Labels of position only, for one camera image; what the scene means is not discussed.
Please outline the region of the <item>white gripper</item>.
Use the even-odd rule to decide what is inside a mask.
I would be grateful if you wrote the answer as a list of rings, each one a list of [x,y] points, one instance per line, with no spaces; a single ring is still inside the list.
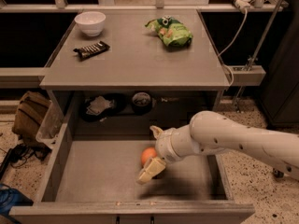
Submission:
[[[161,173],[166,163],[173,163],[183,159],[185,141],[181,129],[170,128],[163,130],[151,125],[150,130],[156,139],[155,149],[160,157],[149,158],[138,175],[137,182],[141,185],[151,181],[153,177]]]

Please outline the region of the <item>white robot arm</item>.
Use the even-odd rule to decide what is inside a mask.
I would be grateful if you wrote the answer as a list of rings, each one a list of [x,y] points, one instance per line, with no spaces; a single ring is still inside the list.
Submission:
[[[216,155],[231,149],[299,179],[299,136],[239,124],[212,111],[196,113],[190,123],[163,130],[150,128],[157,156],[148,158],[137,182],[145,184],[167,165],[194,155]]]

